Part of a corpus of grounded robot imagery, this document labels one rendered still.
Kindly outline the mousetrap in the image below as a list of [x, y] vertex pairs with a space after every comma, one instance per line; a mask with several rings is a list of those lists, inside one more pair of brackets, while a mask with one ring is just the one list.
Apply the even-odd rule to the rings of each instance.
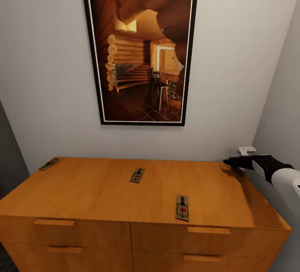
[[130, 182], [139, 183], [143, 174], [145, 172], [144, 168], [137, 167], [136, 171], [134, 172], [132, 178], [130, 179]]
[[237, 174], [240, 177], [247, 176], [245, 172], [243, 172], [240, 168], [233, 168], [231, 165], [225, 164], [229, 169], [231, 169], [235, 174]]
[[176, 219], [189, 222], [188, 196], [177, 194]]
[[60, 162], [62, 159], [52, 159], [51, 161], [49, 161], [48, 163], [46, 163], [45, 165], [41, 166], [40, 168], [38, 168], [38, 170], [41, 171], [46, 171], [47, 169], [49, 169], [50, 167], [52, 167], [53, 165], [55, 165], [56, 163]]

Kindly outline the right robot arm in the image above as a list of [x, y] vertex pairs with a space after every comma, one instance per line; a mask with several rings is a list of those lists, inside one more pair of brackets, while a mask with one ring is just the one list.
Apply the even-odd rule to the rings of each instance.
[[271, 155], [246, 157], [249, 153], [256, 152], [253, 147], [239, 147], [237, 152], [241, 157], [231, 157], [223, 162], [233, 168], [255, 170], [273, 185], [295, 217], [300, 220], [300, 171], [295, 170], [290, 164], [283, 164], [271, 158]]

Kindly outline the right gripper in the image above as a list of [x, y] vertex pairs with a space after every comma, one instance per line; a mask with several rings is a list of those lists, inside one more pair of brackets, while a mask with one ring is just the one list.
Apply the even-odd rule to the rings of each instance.
[[233, 168], [245, 168], [245, 169], [249, 169], [246, 164], [245, 164], [245, 160], [248, 157], [245, 156], [241, 156], [241, 157], [231, 157], [228, 160], [223, 160], [223, 162], [227, 165], [231, 165]]

